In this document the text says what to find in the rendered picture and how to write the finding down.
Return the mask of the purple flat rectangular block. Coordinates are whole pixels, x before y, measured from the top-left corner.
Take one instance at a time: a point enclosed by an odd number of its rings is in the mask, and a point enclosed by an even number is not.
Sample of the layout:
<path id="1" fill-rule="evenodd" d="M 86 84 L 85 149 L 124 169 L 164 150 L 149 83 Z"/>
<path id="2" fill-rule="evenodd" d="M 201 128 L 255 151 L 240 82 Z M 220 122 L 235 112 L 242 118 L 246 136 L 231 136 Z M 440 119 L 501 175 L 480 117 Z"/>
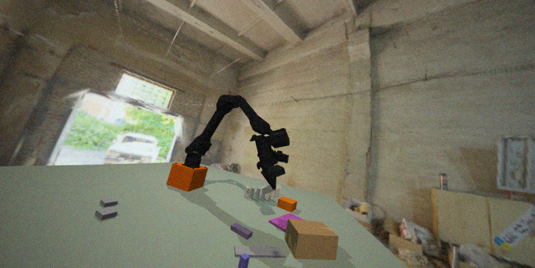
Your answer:
<path id="1" fill-rule="evenodd" d="M 270 219 L 269 223 L 273 224 L 278 229 L 281 229 L 282 231 L 286 232 L 287 224 L 288 224 L 288 218 L 303 220 L 302 218 L 297 217 L 292 213 L 288 213 L 288 214 L 285 214 L 283 216 L 277 217 L 275 219 Z"/>

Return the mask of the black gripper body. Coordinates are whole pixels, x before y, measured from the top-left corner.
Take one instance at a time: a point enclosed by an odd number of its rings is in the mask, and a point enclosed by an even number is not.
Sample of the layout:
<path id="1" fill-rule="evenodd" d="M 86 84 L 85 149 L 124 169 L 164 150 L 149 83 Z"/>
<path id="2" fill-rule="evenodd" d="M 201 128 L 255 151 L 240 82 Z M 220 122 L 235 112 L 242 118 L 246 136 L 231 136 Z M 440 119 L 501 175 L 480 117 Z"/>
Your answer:
<path id="1" fill-rule="evenodd" d="M 262 171 L 265 172 L 266 177 L 268 179 L 273 179 L 286 173 L 284 167 L 280 165 L 275 165 L 277 163 L 274 162 L 273 154 L 274 151 L 272 151 L 272 148 L 267 151 L 258 152 L 257 154 L 260 160 L 256 164 L 257 169 L 259 170 L 260 168 L 262 168 Z"/>

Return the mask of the blue rectangular block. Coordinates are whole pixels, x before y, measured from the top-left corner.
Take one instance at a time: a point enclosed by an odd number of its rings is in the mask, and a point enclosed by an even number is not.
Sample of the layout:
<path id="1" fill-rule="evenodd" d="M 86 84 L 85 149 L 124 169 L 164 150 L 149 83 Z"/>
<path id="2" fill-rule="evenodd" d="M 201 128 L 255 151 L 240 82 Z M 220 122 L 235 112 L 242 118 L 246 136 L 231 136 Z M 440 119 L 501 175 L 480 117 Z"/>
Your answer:
<path id="1" fill-rule="evenodd" d="M 238 264 L 238 268 L 248 268 L 248 262 L 249 262 L 249 256 L 244 253 L 240 256 L 240 261 Z"/>

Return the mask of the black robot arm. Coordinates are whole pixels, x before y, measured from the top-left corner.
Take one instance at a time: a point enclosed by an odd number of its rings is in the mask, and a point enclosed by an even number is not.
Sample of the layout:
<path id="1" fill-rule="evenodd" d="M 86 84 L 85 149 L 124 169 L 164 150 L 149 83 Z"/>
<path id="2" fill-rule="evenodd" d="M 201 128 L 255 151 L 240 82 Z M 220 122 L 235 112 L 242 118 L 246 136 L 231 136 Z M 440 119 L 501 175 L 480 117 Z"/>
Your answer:
<path id="1" fill-rule="evenodd" d="M 187 156 L 182 165 L 190 168 L 200 168 L 201 156 L 204 156 L 206 152 L 209 151 L 209 147 L 212 144 L 210 143 L 210 139 L 220 122 L 223 120 L 224 115 L 230 112 L 232 108 L 238 107 L 240 107 L 244 114 L 249 118 L 253 131 L 262 134 L 260 136 L 254 134 L 250 139 L 250 142 L 256 142 L 257 152 L 270 150 L 271 146 L 273 146 L 273 148 L 280 148 L 290 145 L 290 139 L 286 129 L 282 128 L 272 131 L 270 125 L 255 113 L 242 96 L 221 95 L 216 104 L 216 112 L 208 122 L 203 133 L 195 137 L 195 140 L 193 140 L 193 142 L 185 149 Z M 269 136 L 265 137 L 265 134 Z M 283 154 L 282 151 L 277 151 L 277 153 L 274 151 L 273 156 L 275 163 L 278 163 L 279 161 L 288 163 L 289 156 Z"/>

